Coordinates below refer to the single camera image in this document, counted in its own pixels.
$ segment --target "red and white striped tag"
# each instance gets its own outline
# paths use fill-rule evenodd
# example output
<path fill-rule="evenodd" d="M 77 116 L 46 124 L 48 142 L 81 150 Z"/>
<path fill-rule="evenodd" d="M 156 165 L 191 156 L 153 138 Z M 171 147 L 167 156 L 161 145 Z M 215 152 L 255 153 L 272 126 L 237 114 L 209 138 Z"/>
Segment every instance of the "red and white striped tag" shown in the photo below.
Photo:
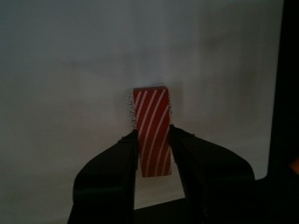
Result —
<path fill-rule="evenodd" d="M 171 175 L 168 89 L 136 88 L 133 99 L 142 177 Z"/>

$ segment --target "white wall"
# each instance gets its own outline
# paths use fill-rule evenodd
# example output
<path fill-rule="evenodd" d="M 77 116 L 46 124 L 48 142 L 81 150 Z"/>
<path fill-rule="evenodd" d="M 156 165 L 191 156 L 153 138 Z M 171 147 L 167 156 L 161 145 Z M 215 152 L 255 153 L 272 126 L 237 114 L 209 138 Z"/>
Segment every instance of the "white wall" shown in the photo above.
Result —
<path fill-rule="evenodd" d="M 0 1 L 0 223 L 66 222 L 77 172 L 130 131 L 124 93 L 155 83 L 175 125 L 265 176 L 281 9 L 283 0 Z M 176 174 L 137 177 L 136 207 L 181 196 Z"/>

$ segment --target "red striped object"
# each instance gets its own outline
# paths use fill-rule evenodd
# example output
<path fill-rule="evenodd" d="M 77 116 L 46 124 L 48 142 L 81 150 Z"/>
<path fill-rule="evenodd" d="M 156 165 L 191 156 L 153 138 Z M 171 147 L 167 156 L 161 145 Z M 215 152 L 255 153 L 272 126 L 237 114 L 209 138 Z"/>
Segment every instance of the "red striped object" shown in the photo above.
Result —
<path fill-rule="evenodd" d="M 136 88 L 133 99 L 142 177 L 171 175 L 168 89 Z"/>

